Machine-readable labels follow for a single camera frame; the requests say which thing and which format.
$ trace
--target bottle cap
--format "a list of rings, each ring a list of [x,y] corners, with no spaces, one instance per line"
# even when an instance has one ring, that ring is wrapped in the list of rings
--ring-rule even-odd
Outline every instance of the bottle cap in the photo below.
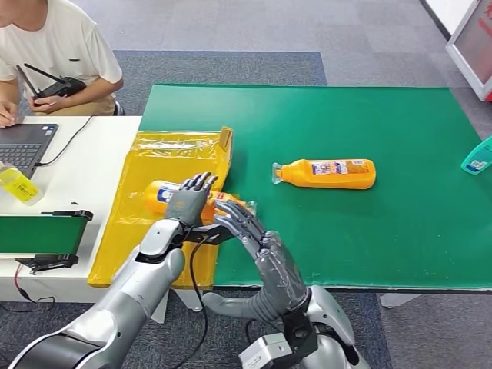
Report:
[[[282,181],[282,166],[278,163],[273,163],[272,167],[272,182],[274,185]]]

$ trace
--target bottle label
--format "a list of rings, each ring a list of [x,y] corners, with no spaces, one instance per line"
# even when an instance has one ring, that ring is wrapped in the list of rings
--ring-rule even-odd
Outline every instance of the bottle label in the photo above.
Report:
[[[314,175],[352,175],[369,172],[365,160],[312,161],[311,168]]]
[[[474,160],[470,163],[471,166],[474,167],[477,171],[481,170],[481,168],[484,167],[487,165],[487,161],[478,161],[478,160]]]
[[[6,184],[4,188],[22,202],[31,200],[39,192],[36,186],[23,175]]]
[[[179,184],[168,183],[166,186],[161,186],[157,191],[157,200],[158,202],[168,203],[171,195],[180,189]]]

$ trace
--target khaki shorts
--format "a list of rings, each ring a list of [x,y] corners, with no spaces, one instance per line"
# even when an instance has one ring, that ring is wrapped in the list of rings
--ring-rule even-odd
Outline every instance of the khaki shorts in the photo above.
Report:
[[[69,108],[60,109],[51,114],[34,113],[34,115],[66,115],[66,116],[90,116],[90,115],[112,115],[114,113],[114,97],[108,95],[106,98],[100,98],[82,105],[71,106]]]

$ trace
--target green mat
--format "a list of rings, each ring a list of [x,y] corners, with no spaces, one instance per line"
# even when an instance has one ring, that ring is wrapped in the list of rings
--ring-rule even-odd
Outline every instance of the green mat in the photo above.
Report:
[[[2,216],[0,253],[75,254],[86,223],[84,217]]]
[[[256,200],[309,284],[492,286],[492,171],[460,163],[480,140],[447,88],[155,85],[140,130],[235,130],[226,191]],[[369,158],[367,191],[273,185],[272,163]],[[216,285],[259,284],[237,240]]]

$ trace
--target white t-shirt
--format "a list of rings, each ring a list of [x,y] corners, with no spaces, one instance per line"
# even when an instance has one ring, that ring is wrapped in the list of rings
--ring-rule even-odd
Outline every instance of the white t-shirt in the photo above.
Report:
[[[121,69],[96,23],[68,0],[48,0],[42,29],[24,31],[15,25],[0,28],[0,81],[20,77],[20,65],[37,90],[54,80],[24,66],[28,63],[59,77],[73,77],[90,85],[98,77],[110,83],[121,79]],[[24,96],[32,96],[24,83]]]

